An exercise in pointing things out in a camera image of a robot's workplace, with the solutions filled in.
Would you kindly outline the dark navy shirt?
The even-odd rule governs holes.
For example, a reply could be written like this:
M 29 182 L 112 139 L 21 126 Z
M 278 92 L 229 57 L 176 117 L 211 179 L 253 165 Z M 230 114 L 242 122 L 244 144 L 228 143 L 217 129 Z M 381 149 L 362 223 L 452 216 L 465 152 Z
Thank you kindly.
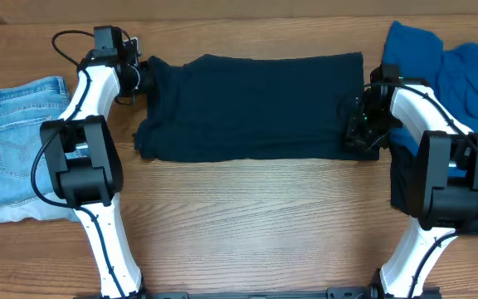
M 134 136 L 143 159 L 376 160 L 344 144 L 363 93 L 360 53 L 253 60 L 204 55 L 183 66 L 149 59 L 153 88 Z

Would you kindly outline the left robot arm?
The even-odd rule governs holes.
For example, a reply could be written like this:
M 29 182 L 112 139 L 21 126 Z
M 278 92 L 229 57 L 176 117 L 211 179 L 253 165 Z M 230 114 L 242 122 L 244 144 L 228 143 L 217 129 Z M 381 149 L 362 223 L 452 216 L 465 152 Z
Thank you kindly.
M 57 120 L 41 124 L 41 148 L 55 199 L 78 217 L 100 275 L 100 298 L 146 298 L 143 274 L 129 248 L 121 217 L 124 174 L 107 125 L 111 106 L 144 85 L 139 41 L 114 26 L 95 27 L 94 47 L 76 63 L 78 86 Z

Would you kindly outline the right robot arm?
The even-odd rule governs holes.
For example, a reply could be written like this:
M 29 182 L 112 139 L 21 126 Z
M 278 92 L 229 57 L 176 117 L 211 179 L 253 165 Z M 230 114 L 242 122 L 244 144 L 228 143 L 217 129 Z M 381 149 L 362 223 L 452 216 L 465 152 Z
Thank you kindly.
M 331 287 L 328 298 L 439 298 L 424 282 L 447 246 L 478 234 L 478 133 L 458 121 L 423 79 L 382 64 L 370 74 L 344 144 L 365 152 L 387 148 L 396 127 L 417 142 L 407 171 L 408 225 L 393 255 L 367 287 Z

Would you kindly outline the blue crumpled shirt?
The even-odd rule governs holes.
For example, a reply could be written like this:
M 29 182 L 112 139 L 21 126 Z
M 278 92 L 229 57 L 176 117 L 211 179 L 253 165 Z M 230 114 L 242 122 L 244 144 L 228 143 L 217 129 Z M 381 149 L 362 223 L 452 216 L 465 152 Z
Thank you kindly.
M 398 66 L 403 77 L 425 79 L 440 103 L 478 133 L 478 44 L 465 43 L 446 51 L 434 33 L 395 21 L 382 63 Z

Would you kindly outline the folded light blue jeans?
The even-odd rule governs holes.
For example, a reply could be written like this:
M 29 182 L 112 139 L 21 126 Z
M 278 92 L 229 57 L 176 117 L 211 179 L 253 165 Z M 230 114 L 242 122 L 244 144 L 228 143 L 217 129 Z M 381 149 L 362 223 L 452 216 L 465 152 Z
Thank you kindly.
M 41 123 L 56 120 L 69 102 L 70 92 L 60 76 L 0 89 L 0 223 L 78 220 L 71 209 L 41 201 L 31 186 Z

